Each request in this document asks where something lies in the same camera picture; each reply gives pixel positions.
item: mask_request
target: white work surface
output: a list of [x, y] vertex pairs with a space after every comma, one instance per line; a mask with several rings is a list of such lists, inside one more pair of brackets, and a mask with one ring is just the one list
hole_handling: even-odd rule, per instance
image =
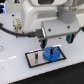
[[[20, 18], [20, 14], [16, 13], [0, 15], [0, 22], [4, 27], [14, 31], [13, 18]], [[84, 14], [78, 15], [80, 26], [84, 26]], [[22, 79], [30, 78], [45, 72], [56, 70], [72, 64], [84, 61], [84, 33], [81, 31], [76, 36], [73, 44], [67, 44], [65, 37], [62, 39], [50, 39], [48, 46], [59, 45], [67, 57], [66, 60], [46, 64], [36, 68], [29, 68], [25, 53], [40, 49], [38, 39], [20, 37], [16, 38], [0, 30], [0, 84], [12, 83]]]

